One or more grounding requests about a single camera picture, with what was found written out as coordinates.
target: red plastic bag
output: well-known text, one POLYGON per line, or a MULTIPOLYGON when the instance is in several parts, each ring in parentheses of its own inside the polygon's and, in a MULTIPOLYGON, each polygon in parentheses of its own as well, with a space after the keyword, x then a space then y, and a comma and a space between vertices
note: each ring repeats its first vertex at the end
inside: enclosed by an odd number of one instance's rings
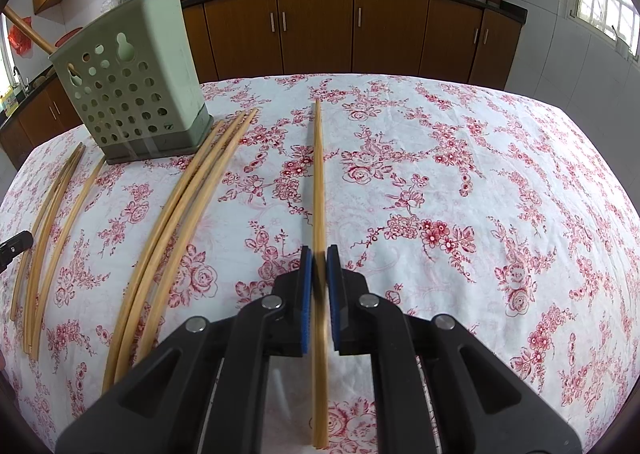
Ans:
MULTIPOLYGON (((24 18, 23 21, 31 26, 31 17, 24 18)), ((9 44, 19 56, 23 56, 31 49, 31 40, 15 25, 9 30, 9 44)))

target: bamboo stick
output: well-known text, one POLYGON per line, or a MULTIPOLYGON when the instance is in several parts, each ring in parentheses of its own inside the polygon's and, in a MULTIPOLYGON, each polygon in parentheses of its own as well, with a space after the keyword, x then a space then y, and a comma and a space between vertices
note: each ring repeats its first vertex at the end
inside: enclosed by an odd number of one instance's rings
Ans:
POLYGON ((314 259, 316 274, 312 304, 311 397, 313 446, 329 446, 327 316, 326 316, 326 232, 324 217, 324 160, 320 99, 316 99, 314 128, 314 259))
POLYGON ((62 232, 58 237, 58 242, 56 243, 56 247, 53 249, 53 256, 51 257, 51 262, 47 267, 47 272, 44 276, 44 282, 42 284, 42 289, 40 290, 40 297, 38 300, 38 309, 36 310, 36 317, 33 325, 33 339, 31 339, 31 352, 30 358, 32 360, 38 360, 40 356, 40 327, 42 326, 42 320, 44 319, 44 310, 47 306, 47 297, 49 296, 49 290, 51 288, 51 281, 53 280, 53 274, 58 265, 58 261, 60 260, 60 254, 62 253, 62 248, 65 246, 66 237, 69 235, 71 231, 71 227, 76 221, 76 217, 78 217, 78 212, 82 205, 84 204, 84 200, 86 199, 86 195, 89 194, 89 190, 92 188, 95 182, 95 178, 100 173, 102 166, 104 165, 106 158, 102 157, 98 164, 94 167, 93 172, 84 182, 82 186, 82 190, 80 194, 76 198, 73 208, 69 213, 69 216, 66 218, 65 225, 62 227, 62 232))
POLYGON ((213 191, 218 186, 218 182, 223 172, 226 169, 226 165, 228 161, 236 152, 238 148, 238 143, 247 128, 251 120, 254 118, 257 109, 249 113, 249 115, 244 119, 242 125, 238 129, 238 132, 231 138, 230 142, 226 146, 225 152, 220 157, 213 169, 209 173, 209 176, 205 180, 202 189, 198 193, 196 200, 193 202, 190 211, 187 214, 182 225, 180 225, 180 235, 176 241, 174 249, 172 251, 171 257, 169 258, 169 262, 164 268, 164 272, 162 273, 162 279, 158 284, 158 289, 156 290, 156 296, 154 297, 153 303, 151 304, 151 310, 149 311, 149 316, 146 319, 145 330, 142 332, 142 338, 138 344, 138 361, 145 358, 149 351, 151 351, 151 347, 153 346, 154 338, 156 336, 156 331, 158 330, 158 325, 160 323, 160 318, 164 313, 166 308, 167 301, 169 299, 169 290, 172 287, 175 274, 178 271, 178 266, 180 265, 180 261, 182 260, 182 256, 184 255, 184 251, 187 248, 187 245, 190 243, 191 238, 193 238, 193 233, 195 232, 196 225, 198 221, 200 221, 200 217, 202 216, 202 212, 209 204, 211 199, 211 195, 213 191))
POLYGON ((15 26, 20 28, 20 31, 27 36, 31 41, 36 43, 39 47, 41 47, 45 52, 49 55, 53 54, 56 51, 56 47, 51 43, 44 40, 44 38, 37 33, 33 28, 31 28, 24 20, 15 13, 15 11, 9 6, 4 6, 4 15, 7 16, 9 21, 11 21, 15 26))
POLYGON ((180 197, 180 201, 178 205, 175 207, 174 211, 171 214, 171 217, 162 231, 162 235, 158 239, 158 244, 149 259, 149 263, 146 266, 145 272, 143 274, 142 280, 140 280, 140 286, 138 288, 138 293, 134 299, 134 302, 131 306, 131 311, 129 313, 129 318, 127 319, 126 326, 124 328, 124 334, 122 336, 122 342, 120 344, 120 351, 118 352, 118 360, 116 362, 116 372, 114 375, 114 382, 119 381, 129 369, 129 355, 131 352, 131 345, 133 344, 133 338, 135 336, 136 330, 138 329, 138 320, 140 319, 140 315, 142 314, 142 308, 145 305, 146 296, 149 292, 149 289, 153 283, 154 275, 158 270, 158 266, 160 265, 160 261, 164 256, 164 250, 171 239, 174 230, 182 218, 182 215, 187 207, 187 205, 193 199, 193 196, 200 186, 204 176, 206 175, 209 168, 212 166, 214 161, 216 160, 220 149, 223 145, 226 144, 231 135, 233 134, 238 124, 241 122, 244 113, 240 113, 238 117, 231 123, 231 125, 226 129, 225 133, 218 139, 218 142, 213 146, 210 150, 207 158, 205 158, 204 162, 200 166, 200 168, 196 171, 189 182, 188 187, 180 197))
POLYGON ((40 270, 42 269, 42 260, 44 259, 44 253, 47 249, 47 242, 49 241, 49 234, 51 232, 51 226, 53 220, 56 217, 62 197, 64 196, 66 186, 69 183, 73 171, 76 170, 78 162, 84 153, 84 144, 78 145, 76 150, 67 160, 65 165, 65 173, 60 179, 60 184, 56 188, 55 195, 51 200, 49 206, 46 208, 47 215, 44 220, 42 229, 36 243, 36 248, 33 253, 33 262, 31 263, 31 272, 27 280, 27 294, 24 302, 24 314, 22 316, 22 348, 23 351, 29 354, 31 349, 31 336, 33 335, 33 314, 35 312, 36 296, 38 294, 38 284, 40 282, 40 270))
MULTIPOLYGON (((40 209, 38 211, 38 215, 36 216, 36 221, 34 221, 33 226, 31 227, 31 235, 32 236, 34 236, 34 237, 36 236, 36 234, 38 232, 38 227, 40 226, 40 221, 42 221, 42 218, 44 217, 44 214, 47 211, 47 208, 49 208, 49 204, 51 203, 51 199, 53 198, 53 196, 56 193, 56 190, 57 190, 57 188, 58 188, 58 186, 60 184, 60 181, 62 180, 62 177, 65 174, 66 168, 68 168, 69 163, 72 160, 72 157, 74 156, 75 153, 78 152, 78 150, 80 149, 81 146, 82 146, 82 144, 78 144, 78 147, 76 147, 74 152, 71 153, 69 158, 67 158, 67 160, 64 163, 64 165, 60 168, 60 171, 58 172, 58 176, 56 176, 55 181, 53 182, 53 184, 49 188, 49 192, 47 192, 47 197, 44 199, 44 202, 42 203, 42 205, 40 205, 40 209)), ((20 257, 20 265, 18 266, 18 274, 17 274, 17 276, 15 278, 14 296, 13 296, 12 301, 11 301, 11 312, 9 313, 9 319, 11 319, 12 321, 15 321, 15 314, 16 314, 17 309, 18 309, 18 300, 20 299, 20 288, 22 287, 22 278, 24 277, 24 272, 27 269, 27 265, 29 264, 29 260, 30 259, 31 259, 31 249, 25 250, 22 253, 22 256, 20 257)))
POLYGON ((136 294, 138 293, 140 280, 142 278, 142 275, 145 273, 145 269, 149 263, 151 254, 158 244, 160 234, 164 230, 167 221, 171 217, 171 214, 174 212, 175 206, 180 200, 182 193, 184 193, 189 180, 200 167, 202 161, 207 155, 207 152, 209 151, 211 144, 213 143, 214 138, 219 133, 220 127, 222 127, 223 122, 224 121, 221 120, 215 125, 215 127, 213 127, 207 139, 198 149, 198 152, 194 155, 193 158, 191 158, 191 162, 187 166, 187 169, 180 176, 180 179, 172 190, 169 199, 162 207, 162 212, 158 216, 158 219, 156 220, 156 223, 151 230, 151 234, 146 240, 145 248, 140 254, 140 259, 138 259, 136 268, 131 274, 129 284, 127 285, 127 291, 125 292, 124 299, 122 301, 122 304, 120 305, 120 312, 118 313, 118 318, 116 319, 116 327, 113 330, 113 335, 111 336, 109 354, 107 356, 107 365, 104 368, 104 378, 102 380, 103 394, 113 385, 113 377, 116 370, 116 362, 118 361, 118 353, 120 352, 120 344, 122 344, 124 327, 127 323, 127 319, 129 318, 131 306, 133 305, 133 301, 136 297, 136 294))

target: metal screw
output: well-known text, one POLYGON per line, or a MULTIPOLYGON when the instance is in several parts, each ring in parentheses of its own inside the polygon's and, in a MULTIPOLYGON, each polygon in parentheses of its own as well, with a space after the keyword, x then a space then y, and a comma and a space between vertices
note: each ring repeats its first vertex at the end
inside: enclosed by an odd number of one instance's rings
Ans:
POLYGON ((277 295, 267 295, 262 298, 262 307, 266 309, 276 309, 282 305, 282 299, 277 295))
POLYGON ((380 303, 380 299, 372 293, 363 293, 358 299, 358 302, 365 308, 375 308, 380 303))
POLYGON ((450 315, 438 315, 435 319, 436 326, 440 329, 450 330, 456 325, 456 321, 450 315))
POLYGON ((191 333, 199 333, 207 327, 207 321, 204 320, 204 317, 191 317, 184 327, 191 333))

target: tiled wall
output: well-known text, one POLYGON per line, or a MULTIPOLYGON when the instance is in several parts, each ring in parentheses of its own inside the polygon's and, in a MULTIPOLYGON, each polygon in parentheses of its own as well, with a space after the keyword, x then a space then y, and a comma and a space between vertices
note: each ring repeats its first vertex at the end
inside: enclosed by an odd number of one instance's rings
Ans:
POLYGON ((640 70, 598 33, 566 18, 565 0, 507 1, 529 11, 507 90, 562 108, 640 209, 640 70))

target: floral tablecloth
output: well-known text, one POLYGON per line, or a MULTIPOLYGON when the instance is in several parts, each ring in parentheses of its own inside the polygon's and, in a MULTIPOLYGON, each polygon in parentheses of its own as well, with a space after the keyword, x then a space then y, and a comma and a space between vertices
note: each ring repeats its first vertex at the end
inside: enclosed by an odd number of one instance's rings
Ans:
MULTIPOLYGON (((640 220, 562 111, 503 92, 385 75, 202 88, 217 119, 254 107, 259 114, 184 251, 160 340, 191 315, 234 315, 297 266, 312 238, 318 97, 327 241, 339 246, 344 266, 406 313, 454 315, 569 421, 586 448, 602 435, 640 372, 640 220)), ((79 141, 87 151, 46 264, 102 155, 85 127, 34 150, 0 209, 0 238, 29 229, 79 141)), ((58 264, 39 362, 20 350, 22 307, 17 325, 8 319, 18 261, 0 277, 6 373, 27 422, 51 446, 100 394, 129 275, 189 160, 105 165, 58 264)), ((138 336, 144 324, 145 315, 138 336)), ((309 376, 308 358, 272 361, 264 452, 313 451, 309 376)), ((375 421, 368 357, 332 355, 330 453, 375 452, 375 421)))

